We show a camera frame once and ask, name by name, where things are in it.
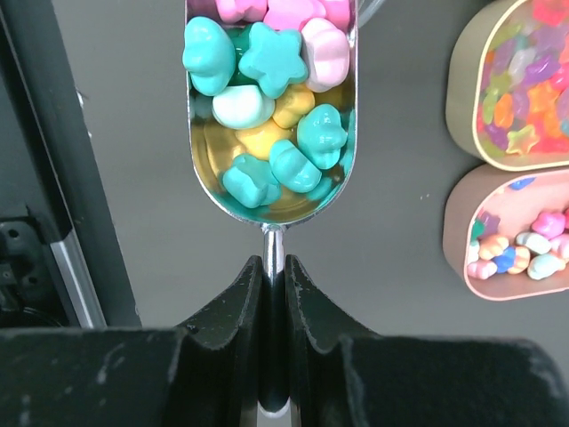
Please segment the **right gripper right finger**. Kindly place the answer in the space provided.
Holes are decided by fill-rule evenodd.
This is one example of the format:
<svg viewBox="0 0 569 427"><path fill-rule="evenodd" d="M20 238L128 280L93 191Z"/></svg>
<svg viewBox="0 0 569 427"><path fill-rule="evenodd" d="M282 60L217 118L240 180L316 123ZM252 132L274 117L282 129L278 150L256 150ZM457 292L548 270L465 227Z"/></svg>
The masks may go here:
<svg viewBox="0 0 569 427"><path fill-rule="evenodd" d="M568 389L524 339L381 336L284 267L296 426L565 426Z"/></svg>

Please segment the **silver metal scoop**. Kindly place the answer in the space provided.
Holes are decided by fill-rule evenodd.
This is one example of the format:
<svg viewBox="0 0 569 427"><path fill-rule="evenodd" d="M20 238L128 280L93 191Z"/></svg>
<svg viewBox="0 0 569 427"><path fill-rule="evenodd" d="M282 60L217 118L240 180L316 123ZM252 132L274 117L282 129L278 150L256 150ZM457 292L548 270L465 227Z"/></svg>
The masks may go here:
<svg viewBox="0 0 569 427"><path fill-rule="evenodd" d="M259 401L291 397L284 236L335 201L357 149L356 1L187 1L188 133L196 176L263 234Z"/></svg>

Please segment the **orange tray orange gummies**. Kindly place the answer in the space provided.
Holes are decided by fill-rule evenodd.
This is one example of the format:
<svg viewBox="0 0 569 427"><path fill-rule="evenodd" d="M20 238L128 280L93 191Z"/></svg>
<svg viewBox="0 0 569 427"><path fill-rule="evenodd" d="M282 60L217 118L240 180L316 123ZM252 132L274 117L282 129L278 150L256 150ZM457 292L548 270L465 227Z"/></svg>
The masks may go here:
<svg viewBox="0 0 569 427"><path fill-rule="evenodd" d="M450 59L445 119L454 142L510 172L568 164L568 3L492 1Z"/></svg>

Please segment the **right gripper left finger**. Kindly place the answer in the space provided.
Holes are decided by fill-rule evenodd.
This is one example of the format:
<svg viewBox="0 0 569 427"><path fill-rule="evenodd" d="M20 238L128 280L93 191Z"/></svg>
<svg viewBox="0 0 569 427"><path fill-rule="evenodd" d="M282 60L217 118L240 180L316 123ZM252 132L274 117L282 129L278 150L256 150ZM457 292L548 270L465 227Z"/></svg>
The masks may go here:
<svg viewBox="0 0 569 427"><path fill-rule="evenodd" d="M253 426L263 268L170 328L1 333L4 426Z"/></svg>

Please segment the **pink tray colourful candies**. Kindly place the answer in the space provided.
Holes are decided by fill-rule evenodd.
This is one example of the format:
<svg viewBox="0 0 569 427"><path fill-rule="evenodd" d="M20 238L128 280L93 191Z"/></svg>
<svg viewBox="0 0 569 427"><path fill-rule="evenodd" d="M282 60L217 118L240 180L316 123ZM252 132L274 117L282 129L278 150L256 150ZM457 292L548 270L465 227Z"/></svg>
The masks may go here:
<svg viewBox="0 0 569 427"><path fill-rule="evenodd" d="M564 213L568 208L568 169L509 173L482 165L467 173L453 188L445 206L443 251L446 260L469 290L489 301L505 302L568 289L568 270L533 280L525 272L496 273L487 279L468 274L474 257L470 243L485 225L484 236L500 234L513 241L530 229L542 212Z"/></svg>

